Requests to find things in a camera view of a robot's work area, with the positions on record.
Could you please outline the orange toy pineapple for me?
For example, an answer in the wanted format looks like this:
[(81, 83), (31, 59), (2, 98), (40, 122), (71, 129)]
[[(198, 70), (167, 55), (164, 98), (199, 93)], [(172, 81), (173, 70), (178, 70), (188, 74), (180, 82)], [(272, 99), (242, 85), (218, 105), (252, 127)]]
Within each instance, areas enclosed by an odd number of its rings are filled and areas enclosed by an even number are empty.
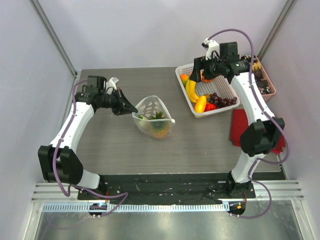
[(148, 118), (149, 131), (151, 136), (156, 139), (164, 139), (167, 137), (169, 132), (170, 120), (165, 118), (163, 111), (155, 111), (154, 115)]

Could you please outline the clear spotted zip bag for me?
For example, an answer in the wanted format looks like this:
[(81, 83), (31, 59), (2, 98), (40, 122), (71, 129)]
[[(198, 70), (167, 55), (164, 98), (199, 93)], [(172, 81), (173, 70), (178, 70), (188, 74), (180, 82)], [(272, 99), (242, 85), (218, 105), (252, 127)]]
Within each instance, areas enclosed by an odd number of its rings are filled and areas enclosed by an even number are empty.
[(143, 98), (136, 106), (132, 118), (138, 129), (157, 140), (168, 138), (176, 121), (164, 102), (156, 95)]

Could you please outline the white radish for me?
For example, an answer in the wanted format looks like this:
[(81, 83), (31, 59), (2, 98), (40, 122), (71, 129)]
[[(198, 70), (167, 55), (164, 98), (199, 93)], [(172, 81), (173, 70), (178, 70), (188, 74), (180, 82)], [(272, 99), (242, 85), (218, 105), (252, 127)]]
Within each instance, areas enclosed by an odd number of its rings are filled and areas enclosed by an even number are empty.
[(150, 120), (148, 118), (146, 118), (143, 115), (139, 115), (138, 118), (139, 118), (139, 125), (140, 125), (141, 128), (146, 129), (146, 128), (149, 127)]

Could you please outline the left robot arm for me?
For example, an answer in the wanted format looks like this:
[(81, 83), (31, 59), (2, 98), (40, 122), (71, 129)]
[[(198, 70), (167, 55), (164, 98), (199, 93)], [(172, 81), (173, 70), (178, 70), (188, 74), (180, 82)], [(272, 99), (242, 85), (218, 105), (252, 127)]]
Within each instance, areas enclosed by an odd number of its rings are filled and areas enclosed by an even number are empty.
[(49, 145), (42, 145), (37, 155), (45, 181), (57, 183), (65, 196), (70, 190), (63, 184), (87, 190), (93, 198), (100, 200), (107, 192), (102, 175), (84, 169), (77, 157), (79, 140), (98, 109), (111, 109), (115, 116), (136, 113), (138, 110), (127, 100), (123, 91), (117, 87), (119, 80), (112, 77), (90, 75), (71, 90), (71, 109), (57, 136)]

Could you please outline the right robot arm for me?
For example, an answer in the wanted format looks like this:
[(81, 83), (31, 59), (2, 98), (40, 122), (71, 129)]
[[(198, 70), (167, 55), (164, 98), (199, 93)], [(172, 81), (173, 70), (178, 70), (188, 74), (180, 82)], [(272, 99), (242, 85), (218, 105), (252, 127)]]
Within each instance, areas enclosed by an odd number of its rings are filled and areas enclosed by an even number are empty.
[(225, 186), (230, 197), (240, 198), (250, 188), (256, 165), (278, 144), (285, 122), (267, 106), (255, 82), (253, 64), (240, 59), (236, 42), (218, 44), (206, 39), (202, 46), (206, 55), (194, 59), (189, 85), (195, 87), (202, 78), (223, 76), (239, 96), (247, 116), (248, 128), (240, 136), (241, 154)]

